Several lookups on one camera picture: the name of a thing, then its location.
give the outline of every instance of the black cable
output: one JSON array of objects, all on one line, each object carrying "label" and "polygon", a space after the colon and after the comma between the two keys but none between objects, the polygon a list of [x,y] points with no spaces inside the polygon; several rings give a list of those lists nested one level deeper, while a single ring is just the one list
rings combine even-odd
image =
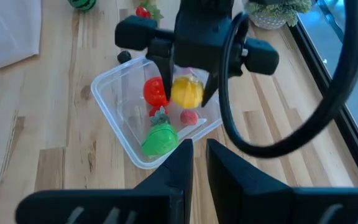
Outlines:
[{"label": "black cable", "polygon": [[338,114],[358,79],[358,0],[345,0],[344,6],[346,12],[344,41],[328,91],[305,123],[291,135],[269,146],[255,146],[245,142],[233,121],[227,90],[229,56],[236,31],[243,22],[248,22],[248,16],[242,12],[233,19],[219,66],[219,104],[224,129],[233,144],[242,152],[261,158],[284,156],[312,140]]}]

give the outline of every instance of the red object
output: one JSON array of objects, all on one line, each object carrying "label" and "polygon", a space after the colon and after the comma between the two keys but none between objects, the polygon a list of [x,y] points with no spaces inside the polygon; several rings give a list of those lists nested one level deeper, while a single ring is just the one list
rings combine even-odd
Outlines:
[{"label": "red object", "polygon": [[[160,108],[161,108],[161,106],[154,106],[154,107],[150,110],[149,116],[154,116],[154,115],[155,115],[155,112],[159,111]],[[165,113],[166,115],[168,115],[167,109],[164,108],[164,110],[165,110],[164,113]]]},{"label": "red object", "polygon": [[151,78],[144,83],[143,96],[144,100],[152,106],[167,106],[169,104],[169,101],[165,97],[161,77]]},{"label": "red object", "polygon": [[150,12],[143,6],[136,8],[136,15],[143,18],[151,19],[152,15]]},{"label": "red object", "polygon": [[196,125],[198,114],[193,110],[183,110],[180,113],[180,121],[185,125]]}]

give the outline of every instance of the white paper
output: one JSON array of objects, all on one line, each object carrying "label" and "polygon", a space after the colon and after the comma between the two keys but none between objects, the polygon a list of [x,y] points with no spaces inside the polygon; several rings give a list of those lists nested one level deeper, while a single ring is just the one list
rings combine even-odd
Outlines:
[{"label": "white paper", "polygon": [[0,68],[39,53],[41,0],[0,0]]}]

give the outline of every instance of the plastic bin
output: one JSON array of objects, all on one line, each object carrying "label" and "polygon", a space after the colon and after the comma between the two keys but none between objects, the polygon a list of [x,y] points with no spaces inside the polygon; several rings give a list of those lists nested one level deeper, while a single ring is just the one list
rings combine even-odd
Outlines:
[{"label": "plastic bin", "polygon": [[[197,76],[205,85],[208,74],[202,70],[175,67],[174,78],[186,73]],[[158,167],[173,152],[162,156],[146,156],[141,150],[141,144],[151,128],[149,111],[152,108],[144,100],[143,85],[148,79],[159,76],[160,72],[152,61],[139,57],[100,74],[91,86],[96,101],[129,158],[141,169]],[[217,94],[204,108],[195,109],[199,120],[194,126],[185,126],[180,122],[183,108],[174,102],[166,109],[171,125],[178,132],[179,142],[184,139],[195,142],[222,123]]]}]

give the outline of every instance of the yellow toy fruit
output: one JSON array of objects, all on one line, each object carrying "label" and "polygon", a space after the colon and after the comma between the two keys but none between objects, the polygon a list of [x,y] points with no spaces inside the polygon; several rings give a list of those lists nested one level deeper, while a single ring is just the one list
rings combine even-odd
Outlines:
[{"label": "yellow toy fruit", "polygon": [[203,83],[195,77],[179,77],[172,85],[172,100],[184,109],[196,108],[203,100]]}]

